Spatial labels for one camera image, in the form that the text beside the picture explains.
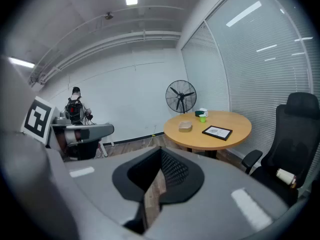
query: chair headrest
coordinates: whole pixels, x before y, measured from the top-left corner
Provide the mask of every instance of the chair headrest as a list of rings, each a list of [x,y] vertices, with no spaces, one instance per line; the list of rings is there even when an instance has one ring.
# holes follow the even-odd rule
[[[319,119],[319,101],[311,93],[294,92],[289,95],[284,112],[289,115]]]

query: electric fan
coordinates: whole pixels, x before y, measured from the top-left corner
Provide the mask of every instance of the electric fan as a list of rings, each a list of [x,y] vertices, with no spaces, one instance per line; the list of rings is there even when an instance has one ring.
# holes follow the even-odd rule
[[[173,111],[185,113],[195,105],[197,93],[191,83],[178,80],[171,83],[166,89],[165,99]]]

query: green cup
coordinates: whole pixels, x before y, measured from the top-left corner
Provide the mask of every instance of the green cup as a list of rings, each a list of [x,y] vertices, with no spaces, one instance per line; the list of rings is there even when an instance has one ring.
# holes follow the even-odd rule
[[[200,122],[201,123],[205,123],[206,122],[206,115],[205,114],[200,114],[199,118],[200,118]]]

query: backpack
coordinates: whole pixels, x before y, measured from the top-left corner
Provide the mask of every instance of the backpack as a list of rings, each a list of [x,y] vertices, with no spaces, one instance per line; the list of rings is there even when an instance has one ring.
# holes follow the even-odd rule
[[[80,98],[81,96],[73,100],[71,100],[71,98],[68,98],[69,102],[65,106],[65,111],[68,112],[72,124],[81,122],[81,116],[84,116],[81,114],[81,111],[83,111],[84,106],[82,105]]]

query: picture frame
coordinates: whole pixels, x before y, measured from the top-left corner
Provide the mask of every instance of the picture frame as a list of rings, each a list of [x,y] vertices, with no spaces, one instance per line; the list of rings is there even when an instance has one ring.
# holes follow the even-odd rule
[[[203,134],[211,137],[226,141],[232,133],[232,130],[210,125],[208,128],[202,131]]]

